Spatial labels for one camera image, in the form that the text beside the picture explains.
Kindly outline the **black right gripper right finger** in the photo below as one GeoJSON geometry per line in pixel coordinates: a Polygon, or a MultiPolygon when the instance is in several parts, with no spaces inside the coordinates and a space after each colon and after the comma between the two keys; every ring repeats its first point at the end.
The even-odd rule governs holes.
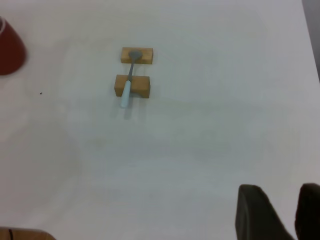
{"type": "Polygon", "coordinates": [[[300,188],[294,225],[299,240],[320,239],[320,186],[318,184],[305,183],[300,188]]]}

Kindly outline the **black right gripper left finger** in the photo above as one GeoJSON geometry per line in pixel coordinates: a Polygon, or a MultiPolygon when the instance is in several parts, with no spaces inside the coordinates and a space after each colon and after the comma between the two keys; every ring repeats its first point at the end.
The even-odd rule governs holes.
{"type": "Polygon", "coordinates": [[[257,185],[238,188],[235,215],[238,240],[292,240],[266,193],[257,185]]]}

